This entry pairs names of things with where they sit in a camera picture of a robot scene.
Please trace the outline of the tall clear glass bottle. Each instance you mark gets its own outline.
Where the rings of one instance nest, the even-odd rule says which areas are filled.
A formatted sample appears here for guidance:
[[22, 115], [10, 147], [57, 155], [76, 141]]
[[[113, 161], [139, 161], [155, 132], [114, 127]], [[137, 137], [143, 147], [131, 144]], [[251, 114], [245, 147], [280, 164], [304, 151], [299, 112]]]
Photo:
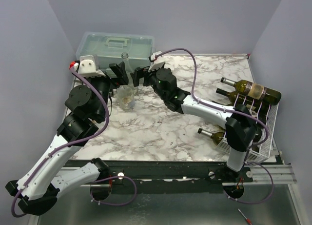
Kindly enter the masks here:
[[132, 89], [133, 91], [133, 94], [136, 96], [137, 93], [138, 93], [138, 87], [134, 87], [134, 84], [133, 84], [133, 79], [131, 77], [131, 74], [134, 73], [134, 69], [132, 68], [132, 66], [130, 65], [130, 60], [129, 60], [129, 55], [127, 52], [123, 52], [121, 54], [121, 58], [125, 64], [125, 70], [126, 70], [126, 73], [127, 73], [127, 76], [128, 76], [128, 79], [129, 79], [129, 83], [128, 85], [130, 86], [130, 88]]

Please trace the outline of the green wine bottle silver neck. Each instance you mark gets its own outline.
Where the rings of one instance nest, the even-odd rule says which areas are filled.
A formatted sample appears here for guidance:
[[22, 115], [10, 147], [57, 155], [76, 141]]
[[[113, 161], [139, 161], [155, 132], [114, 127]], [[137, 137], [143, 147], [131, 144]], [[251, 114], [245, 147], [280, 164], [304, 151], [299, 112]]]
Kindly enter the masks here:
[[197, 133], [210, 138], [216, 146], [218, 146], [221, 143], [221, 141], [223, 140], [223, 138], [225, 136], [224, 131], [219, 131], [219, 132], [213, 133], [213, 132], [204, 130], [202, 128], [199, 128]]

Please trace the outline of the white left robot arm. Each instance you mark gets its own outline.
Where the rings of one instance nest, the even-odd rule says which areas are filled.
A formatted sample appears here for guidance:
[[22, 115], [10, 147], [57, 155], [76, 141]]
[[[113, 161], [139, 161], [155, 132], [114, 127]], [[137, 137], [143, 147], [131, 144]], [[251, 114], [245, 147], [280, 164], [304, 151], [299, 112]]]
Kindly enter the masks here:
[[27, 174], [19, 180], [9, 181], [5, 186], [14, 197], [11, 206], [14, 217], [19, 217], [15, 212], [16, 206], [21, 209], [22, 216], [39, 216], [50, 210], [71, 189], [94, 181], [101, 184], [111, 176], [109, 166], [100, 158], [90, 160], [70, 174], [57, 175], [75, 153], [107, 128], [109, 93], [129, 82], [123, 62], [109, 65], [115, 74], [113, 78], [97, 71], [93, 62], [89, 63], [91, 69], [87, 74], [83, 74], [85, 65], [82, 61], [74, 61], [70, 65], [71, 72], [82, 84], [70, 91], [65, 101], [70, 113], [57, 129], [50, 146]]

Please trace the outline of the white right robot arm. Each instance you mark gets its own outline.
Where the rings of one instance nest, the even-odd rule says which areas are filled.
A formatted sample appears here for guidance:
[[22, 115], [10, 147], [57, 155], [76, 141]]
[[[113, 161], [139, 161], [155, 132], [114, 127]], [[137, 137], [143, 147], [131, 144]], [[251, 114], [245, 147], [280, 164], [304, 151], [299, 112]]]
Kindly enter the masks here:
[[169, 68], [150, 72], [138, 67], [131, 73], [131, 77], [135, 87], [143, 78], [143, 86], [151, 86], [171, 111], [194, 115], [225, 129], [230, 153], [224, 176], [230, 182], [241, 178], [248, 147], [257, 132], [256, 118], [246, 106], [224, 106], [195, 98], [190, 92], [177, 86], [176, 77]]

